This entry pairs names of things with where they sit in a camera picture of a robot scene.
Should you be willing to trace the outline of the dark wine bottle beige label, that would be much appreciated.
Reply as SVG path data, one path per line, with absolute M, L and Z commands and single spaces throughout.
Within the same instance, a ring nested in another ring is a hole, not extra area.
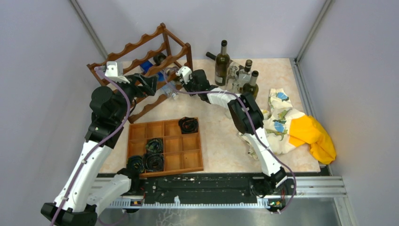
M 159 66 L 163 63 L 163 61 L 167 58 L 167 56 L 164 53 L 158 53 L 153 57 L 153 61 L 156 66 Z M 165 80 L 165 76 L 168 77 L 172 73 L 176 73 L 179 70 L 179 67 L 177 66 L 168 66 L 165 69 L 162 69 L 157 73 L 158 75 L 158 82 L 163 82 Z

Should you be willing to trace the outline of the brown wooden wine rack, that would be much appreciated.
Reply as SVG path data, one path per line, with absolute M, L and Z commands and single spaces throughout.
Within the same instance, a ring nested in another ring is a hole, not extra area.
M 164 23 L 161 23 L 155 30 L 153 34 L 143 34 L 141 39 L 136 43 L 128 43 L 125 45 L 124 49 L 119 53 L 110 53 L 108 54 L 106 60 L 102 63 L 92 63 L 87 64 L 88 69 L 97 79 L 101 86 L 106 86 L 109 82 L 105 81 L 105 79 L 101 79 L 95 72 L 95 67 L 97 66 L 104 66 L 106 65 L 107 61 L 117 61 L 121 57 L 127 55 L 128 53 L 132 52 L 133 50 L 137 49 L 138 47 L 145 45 L 150 40 L 154 39 L 157 36 L 163 37 L 163 42 L 161 43 L 160 47 L 157 50 L 149 50 L 144 58 L 141 59 L 134 59 L 131 61 L 131 64 L 127 68 L 123 68 L 123 75 L 126 75 L 128 72 L 132 71 L 133 69 L 137 68 L 140 64 L 144 63 L 147 60 L 150 60 L 152 57 L 156 56 L 157 54 L 162 53 L 164 50 L 167 53 L 166 59 L 159 65 L 159 66 L 152 66 L 149 68 L 149 72 L 145 73 L 145 76 L 153 75 L 155 73 L 161 72 L 161 70 L 166 69 L 171 64 L 175 64 L 178 67 L 187 66 L 190 69 L 193 69 L 193 62 L 192 62 L 192 49 L 191 45 L 187 42 L 184 43 L 181 39 L 175 36 L 171 31 L 169 31 Z M 178 45 L 181 46 L 181 51 L 176 54 L 175 56 L 172 55 L 171 46 L 169 43 L 169 38 L 174 40 Z M 186 56 L 187 62 L 185 64 L 180 64 L 178 60 Z M 167 95 L 161 93 L 161 95 L 157 98 L 154 103 L 147 104 L 143 106 L 143 109 L 140 110 L 138 113 L 134 113 L 133 115 L 129 116 L 128 120 L 130 123 L 134 123 L 139 118 L 144 116 L 150 110 L 158 106 L 160 103 L 167 99 Z

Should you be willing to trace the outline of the blue square glass bottle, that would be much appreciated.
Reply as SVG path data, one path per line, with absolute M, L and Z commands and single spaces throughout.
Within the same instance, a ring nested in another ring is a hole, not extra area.
M 140 64 L 139 67 L 142 71 L 143 74 L 147 73 L 148 70 L 152 67 L 155 66 L 152 62 L 149 60 L 145 61 L 144 63 Z M 164 82 L 165 78 L 167 78 L 172 72 L 174 72 L 174 68 L 166 68 L 161 70 L 160 72 L 157 73 L 158 75 L 158 82 Z M 162 93 L 167 96 L 167 98 L 172 97 L 176 98 L 177 94 L 168 86 L 164 85 L 162 88 Z

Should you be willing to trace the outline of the dark wine bottle grey label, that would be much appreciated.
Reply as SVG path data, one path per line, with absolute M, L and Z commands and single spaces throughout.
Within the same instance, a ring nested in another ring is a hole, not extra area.
M 218 86 L 226 85 L 227 72 L 230 65 L 227 43 L 227 40 L 221 41 L 221 51 L 215 58 L 215 83 Z

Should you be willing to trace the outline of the wooden compartment tray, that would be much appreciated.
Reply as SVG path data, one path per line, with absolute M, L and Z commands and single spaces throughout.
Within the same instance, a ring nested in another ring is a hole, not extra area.
M 161 154 L 165 161 L 164 170 L 159 172 L 145 170 L 139 174 L 140 177 L 160 177 L 203 170 L 200 125 L 197 133 L 182 134 L 178 125 L 179 120 L 153 121 L 129 126 L 127 159 L 134 155 L 144 157 L 147 153 L 145 146 L 149 139 L 163 139 L 164 150 Z

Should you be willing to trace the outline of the clear glass bottle front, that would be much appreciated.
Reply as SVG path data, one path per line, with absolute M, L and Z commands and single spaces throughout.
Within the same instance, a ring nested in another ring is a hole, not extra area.
M 230 82 L 230 83 L 227 85 L 227 88 L 228 88 L 227 91 L 229 91 L 229 92 L 231 92 L 231 93 L 235 93 L 235 94 L 238 94 L 238 93 L 239 93 L 239 83 L 238 83 L 237 81 Z M 226 110 L 225 115 L 226 115 L 226 117 L 227 117 L 228 119 L 232 119 L 231 113 L 230 113 L 230 110 L 229 110 L 229 109 Z

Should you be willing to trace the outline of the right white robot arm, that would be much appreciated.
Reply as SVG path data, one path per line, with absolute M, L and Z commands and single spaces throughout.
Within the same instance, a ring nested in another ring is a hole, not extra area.
M 263 127 L 264 116 L 254 97 L 249 93 L 239 95 L 211 85 L 202 69 L 192 71 L 183 66 L 176 75 L 186 94 L 198 95 L 202 101 L 229 110 L 236 129 L 248 139 L 261 163 L 266 177 L 265 189 L 271 194 L 282 190 L 287 173 L 270 148 Z

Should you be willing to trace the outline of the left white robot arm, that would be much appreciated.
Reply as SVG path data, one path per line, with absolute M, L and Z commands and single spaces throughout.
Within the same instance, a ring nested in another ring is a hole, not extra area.
M 106 80 L 116 91 L 100 86 L 92 92 L 91 124 L 80 157 L 59 195 L 41 208 L 41 214 L 53 226 L 93 226 L 114 200 L 124 194 L 135 195 L 141 189 L 138 172 L 123 168 L 105 186 L 90 192 L 101 166 L 116 146 L 133 100 L 154 96 L 158 76 L 135 73 Z

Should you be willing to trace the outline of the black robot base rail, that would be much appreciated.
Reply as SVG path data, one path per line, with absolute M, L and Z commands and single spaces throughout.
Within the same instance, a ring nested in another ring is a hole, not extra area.
M 265 209 L 281 213 L 295 199 L 344 198 L 334 176 L 289 177 L 278 188 L 259 173 L 189 173 L 141 179 L 134 193 L 117 196 L 113 209 Z

